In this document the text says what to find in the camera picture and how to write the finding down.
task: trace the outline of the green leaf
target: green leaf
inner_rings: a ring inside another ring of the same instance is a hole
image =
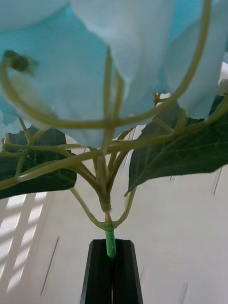
[[[28,129],[30,135],[37,132],[35,127]],[[9,134],[9,141],[13,144],[26,145],[27,140],[24,132]],[[60,145],[66,144],[65,134],[56,129],[47,130],[35,143],[35,145]],[[61,160],[64,156],[49,151],[30,151],[24,162],[22,172],[48,161]],[[0,156],[0,181],[14,177],[19,158]],[[67,190],[74,186],[76,173],[69,169],[60,169],[45,174],[32,180],[19,183],[13,187],[0,190],[0,199],[33,192]]]
[[[211,113],[222,101],[216,96]],[[174,127],[178,117],[175,105],[158,117]],[[197,120],[189,119],[188,124]],[[141,138],[162,135],[166,131],[156,123],[149,123]],[[228,113],[202,131],[178,137],[170,142],[135,150],[129,169],[129,188],[132,191],[143,182],[172,175],[213,172],[228,163]]]

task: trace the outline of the dark green leaf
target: dark green leaf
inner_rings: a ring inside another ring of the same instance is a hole
[[[215,98],[212,112],[223,97]],[[174,127],[178,117],[178,106],[160,116]],[[189,119],[188,124],[196,122]],[[154,122],[142,131],[141,138],[148,135],[165,134]],[[132,191],[143,182],[162,176],[213,172],[228,163],[228,114],[198,133],[181,136],[173,141],[135,150],[129,169],[129,189]]]
[[[29,128],[30,135],[33,136],[36,132],[37,129],[35,127],[32,126]],[[13,144],[27,144],[24,132],[20,132],[19,134],[9,134],[9,141]],[[54,146],[60,144],[66,144],[66,138],[64,133],[56,129],[47,130],[35,143],[35,145],[42,146]],[[39,164],[48,161],[61,160],[63,158],[65,157],[54,152],[30,151],[24,162],[22,172],[31,169]],[[0,181],[15,176],[18,160],[19,159],[16,157],[11,158],[0,156]],[[66,190],[73,187],[75,182],[75,172],[69,169],[60,169],[37,177],[35,179],[22,182],[8,189],[0,190],[0,199],[25,193]]]

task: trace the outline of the flower petal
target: flower petal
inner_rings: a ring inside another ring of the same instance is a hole
[[[68,0],[1,0],[0,32],[35,24],[57,12]]]
[[[228,36],[228,1],[212,6],[207,42],[202,59],[186,92],[178,99],[179,105],[192,118],[209,115],[218,88],[221,64]],[[164,70],[170,92],[173,93],[185,76],[196,49],[200,20],[188,27],[167,52]]]
[[[55,116],[68,120],[102,119],[106,45],[85,29],[69,7],[35,26],[1,33],[0,54],[7,49],[37,61],[34,77],[27,79]],[[29,96],[23,92],[28,103]],[[103,137],[103,131],[68,131],[85,146],[98,146]]]
[[[125,82],[124,102],[131,107],[149,90],[151,97],[157,90],[155,81],[168,45],[175,2],[72,0],[76,15],[110,46]],[[145,108],[151,107],[148,100]]]

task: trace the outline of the light blue flower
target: light blue flower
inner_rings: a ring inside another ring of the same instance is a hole
[[[23,13],[29,14],[28,2],[23,0],[21,20]],[[49,14],[64,3],[58,0]],[[178,100],[193,118],[209,114],[228,37],[228,1],[212,3],[203,58]],[[6,17],[0,21],[0,55],[12,49],[38,62],[34,77],[28,79],[45,109],[68,120],[103,118],[107,46],[125,84],[122,118],[150,110],[154,92],[175,91],[196,48],[202,0],[72,0],[71,4],[74,12],[66,6],[46,19],[47,13],[38,14],[35,25],[31,18],[24,25],[14,22],[11,28]],[[118,128],[115,135],[129,127]],[[64,131],[82,145],[101,145],[101,130]]]

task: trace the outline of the artificial flower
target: artificial flower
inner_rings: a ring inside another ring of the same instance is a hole
[[[0,21],[0,55],[13,50],[37,62],[34,75],[26,76],[33,93],[19,92],[17,83],[15,89],[25,102],[45,113],[68,120],[103,119],[107,48],[124,81],[121,118],[152,109],[155,92],[172,94],[190,66],[203,0],[72,0],[64,7],[63,0],[46,2],[37,9],[37,1],[23,0],[17,12],[19,4],[11,0],[13,13],[2,10]],[[20,18],[14,20],[13,14]],[[207,118],[210,112],[228,37],[227,15],[228,1],[213,0],[202,59],[178,99],[192,118]],[[32,103],[31,96],[40,103]],[[0,108],[4,116],[6,106],[0,103]],[[117,128],[114,136],[130,127]],[[95,148],[104,133],[63,131]]]

